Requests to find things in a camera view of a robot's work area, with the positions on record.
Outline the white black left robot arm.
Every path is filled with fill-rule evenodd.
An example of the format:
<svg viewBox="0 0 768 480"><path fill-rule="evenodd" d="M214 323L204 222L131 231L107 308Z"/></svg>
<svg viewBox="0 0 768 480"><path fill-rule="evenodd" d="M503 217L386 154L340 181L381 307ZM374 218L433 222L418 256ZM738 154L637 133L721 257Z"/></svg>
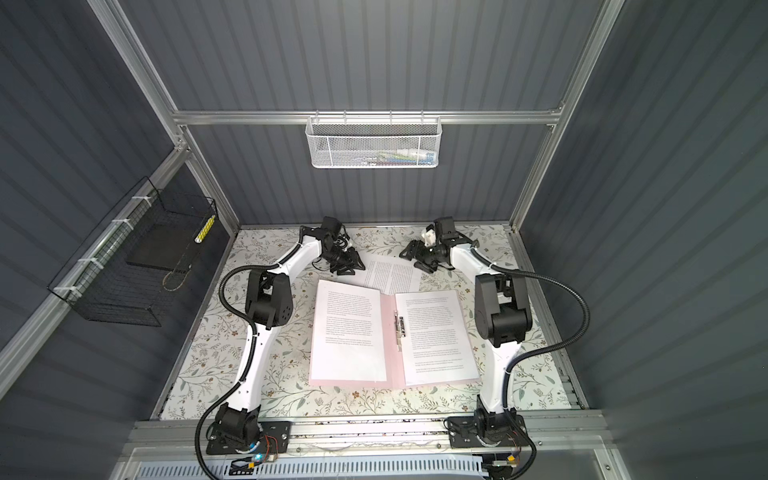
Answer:
<svg viewBox="0 0 768 480"><path fill-rule="evenodd" d="M245 321L247 339L235 384L206 411L214 414L208 441L250 453L266 442L259 423L261 383L272 344L293 316L292 281L322 259L337 275L353 275L365 265L350 245L341 221L326 216L318 227L302 226L298 241L268 265L245 265L229 271L219 285L219 302Z"/></svg>

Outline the pink file folder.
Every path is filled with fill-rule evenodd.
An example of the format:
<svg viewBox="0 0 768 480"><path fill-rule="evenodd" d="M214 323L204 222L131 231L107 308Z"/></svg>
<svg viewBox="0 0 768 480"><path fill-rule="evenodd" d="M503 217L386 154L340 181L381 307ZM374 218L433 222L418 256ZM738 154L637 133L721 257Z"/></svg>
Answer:
<svg viewBox="0 0 768 480"><path fill-rule="evenodd" d="M402 364L402 350L399 351L396 344L394 329L394 311L396 309L395 295L386 295L381 293L382 321L384 345L386 354L387 380L383 383L344 383L332 385L333 387L352 387L352 388L381 388L381 389L404 389L409 388L404 385L404 370Z"/></svg>

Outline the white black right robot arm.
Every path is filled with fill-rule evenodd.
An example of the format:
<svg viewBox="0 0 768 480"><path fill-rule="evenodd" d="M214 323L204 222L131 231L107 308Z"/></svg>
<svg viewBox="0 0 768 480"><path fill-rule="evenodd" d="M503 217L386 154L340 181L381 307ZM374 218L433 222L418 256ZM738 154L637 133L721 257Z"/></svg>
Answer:
<svg viewBox="0 0 768 480"><path fill-rule="evenodd" d="M457 230L454 219L441 217L429 224L419 240L412 240L400 257L414 267L434 273L457 270L474 285L474 320L479 336L488 343L482 386L469 428L484 445L513 439L519 422L510 400L513 375L510 362L521 353L532 329L526 283L486 258L479 242Z"/></svg>

